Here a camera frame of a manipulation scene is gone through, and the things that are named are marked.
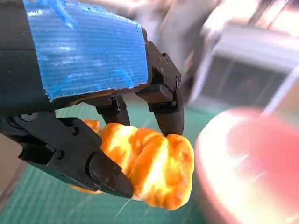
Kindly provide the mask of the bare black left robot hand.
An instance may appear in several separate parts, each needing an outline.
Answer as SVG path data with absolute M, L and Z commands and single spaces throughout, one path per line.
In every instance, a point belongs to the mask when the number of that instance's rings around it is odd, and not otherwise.
M 55 111 L 79 103 L 129 125 L 123 94 L 148 103 L 163 134 L 182 134 L 181 74 L 136 21 L 74 0 L 0 3 L 0 132 L 19 158 L 61 181 L 125 198 L 132 185 L 103 139 Z

